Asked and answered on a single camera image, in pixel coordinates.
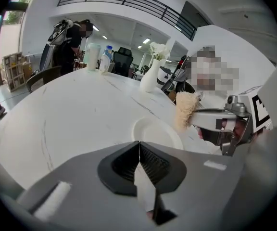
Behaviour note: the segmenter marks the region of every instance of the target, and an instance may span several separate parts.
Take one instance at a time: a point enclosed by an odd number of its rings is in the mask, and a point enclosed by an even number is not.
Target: brush
[[[175,129],[183,132],[190,126],[189,119],[196,111],[199,97],[194,93],[178,92],[176,95]]]

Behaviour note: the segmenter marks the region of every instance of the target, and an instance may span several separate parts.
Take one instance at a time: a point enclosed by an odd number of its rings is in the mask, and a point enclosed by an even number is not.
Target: tree
[[[28,3],[29,0],[19,0],[19,2],[26,2]],[[23,16],[22,11],[10,11],[8,13],[8,17],[6,20],[3,21],[4,25],[14,25],[14,24],[19,24],[21,21],[21,18]]]

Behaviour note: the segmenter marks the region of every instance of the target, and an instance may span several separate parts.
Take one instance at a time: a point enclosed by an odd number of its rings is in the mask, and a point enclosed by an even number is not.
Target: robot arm
[[[255,87],[238,96],[229,96],[224,109],[197,110],[190,122],[201,128],[204,140],[220,146],[222,155],[232,156],[237,146],[251,142],[257,131],[271,123],[257,95],[259,89]],[[225,128],[222,128],[223,120],[227,121]],[[245,123],[239,138],[233,133],[237,121]]]

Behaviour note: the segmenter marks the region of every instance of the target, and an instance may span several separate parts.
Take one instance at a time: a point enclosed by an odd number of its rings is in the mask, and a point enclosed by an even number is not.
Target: white vase
[[[146,92],[151,92],[157,85],[158,72],[161,66],[161,62],[154,59],[151,68],[143,76],[140,81],[139,87]]]

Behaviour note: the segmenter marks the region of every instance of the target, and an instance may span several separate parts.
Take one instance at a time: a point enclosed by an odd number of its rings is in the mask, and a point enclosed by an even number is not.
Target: white flower
[[[150,50],[152,56],[154,56],[154,58],[159,61],[162,59],[167,59],[170,56],[170,51],[164,44],[157,44],[156,42],[152,42],[150,44]]]

